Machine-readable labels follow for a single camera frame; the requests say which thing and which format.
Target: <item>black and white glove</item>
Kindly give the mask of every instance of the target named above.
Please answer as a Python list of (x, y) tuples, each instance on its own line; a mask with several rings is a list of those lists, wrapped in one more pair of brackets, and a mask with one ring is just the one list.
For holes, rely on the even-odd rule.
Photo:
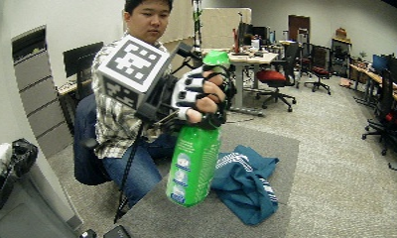
[(219, 107), (217, 111), (215, 113), (204, 113), (201, 121), (196, 123), (196, 125), (201, 128), (211, 130), (216, 129), (221, 126), (221, 124), (226, 122), (226, 105), (230, 104), (228, 101), (230, 101), (232, 97), (228, 98), (225, 96), (224, 99), (221, 99), (217, 93), (205, 93), (205, 81), (215, 75), (221, 74), (224, 77), (224, 83), (219, 87), (226, 95), (232, 94), (232, 92), (228, 92), (226, 89), (233, 90), (233, 84), (226, 82), (226, 73), (213, 72), (207, 77), (204, 77), (203, 72), (204, 68), (201, 66), (193, 69), (192, 71), (187, 72), (181, 76), (181, 78), (175, 84), (171, 106), (179, 110), (177, 119), (183, 121), (189, 121), (187, 111), (191, 109), (200, 111), (196, 106), (197, 100), (209, 95), (216, 97), (219, 99), (219, 102), (216, 102)]

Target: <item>trash can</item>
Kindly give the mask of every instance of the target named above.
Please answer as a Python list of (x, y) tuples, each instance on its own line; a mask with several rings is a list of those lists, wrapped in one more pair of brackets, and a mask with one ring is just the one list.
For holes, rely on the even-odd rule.
[(12, 142), (11, 162), (0, 173), (0, 238), (78, 238), (31, 180), (36, 158), (36, 146), (24, 139)]
[(0, 151), (0, 209), (12, 192), (16, 179), (26, 174), (36, 162), (39, 149), (26, 139), (19, 139), (10, 146), (10, 158), (6, 155), (8, 148)]

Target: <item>black hair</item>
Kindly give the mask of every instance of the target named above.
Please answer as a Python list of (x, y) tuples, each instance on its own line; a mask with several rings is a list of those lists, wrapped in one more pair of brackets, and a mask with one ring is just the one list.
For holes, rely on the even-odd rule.
[[(124, 1), (124, 11), (132, 14), (133, 9), (140, 5), (145, 0), (125, 0)], [(173, 0), (161, 0), (161, 2), (167, 2), (169, 6), (169, 11), (172, 11), (172, 3)]]

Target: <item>glove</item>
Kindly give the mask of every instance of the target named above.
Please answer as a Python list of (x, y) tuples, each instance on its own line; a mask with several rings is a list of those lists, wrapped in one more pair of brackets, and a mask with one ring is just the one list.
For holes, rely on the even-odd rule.
[(177, 118), (187, 121), (187, 110), (196, 107), (196, 101), (205, 96), (203, 90), (203, 67), (187, 72), (177, 80), (172, 92), (171, 106), (179, 109)]
[(220, 85), (220, 88), (224, 91), (225, 95), (228, 95), (228, 97), (225, 97), (225, 100), (221, 100), (221, 98), (219, 98), (220, 103), (217, 103), (217, 106), (219, 106), (217, 112), (205, 113), (203, 115), (201, 122), (197, 123), (197, 126), (209, 130), (216, 129), (217, 127), (221, 126), (222, 123), (226, 122), (225, 109), (228, 109), (230, 105), (230, 99), (236, 91), (233, 87), (233, 83), (230, 81), (226, 82), (226, 78), (229, 79), (229, 75), (226, 73), (217, 71), (211, 73), (208, 77), (203, 76), (203, 71), (211, 70), (211, 69), (212, 68), (208, 67), (208, 65), (204, 65), (193, 69), (192, 71), (187, 72), (183, 75), (183, 77), (176, 82), (173, 93), (172, 93), (172, 100), (171, 100), (171, 106), (179, 109), (177, 118), (180, 120), (188, 121), (188, 116), (187, 116), (188, 109), (197, 110), (196, 101), (207, 97), (208, 95), (211, 95), (209, 93), (205, 93), (203, 89), (205, 80), (208, 80), (217, 74), (222, 75), (224, 83)]

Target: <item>jeans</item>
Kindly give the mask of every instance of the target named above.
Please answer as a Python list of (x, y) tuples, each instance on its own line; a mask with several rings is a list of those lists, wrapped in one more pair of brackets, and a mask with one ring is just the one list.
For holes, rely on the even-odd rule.
[[(121, 189), (128, 198), (129, 207), (136, 205), (161, 181), (161, 174), (153, 160), (172, 157), (175, 144), (176, 137), (165, 134), (160, 135), (151, 143), (140, 139), (124, 188)], [(127, 149), (121, 158), (103, 158), (103, 165), (108, 176), (119, 187), (121, 187), (123, 173), (131, 151), (132, 146)]]

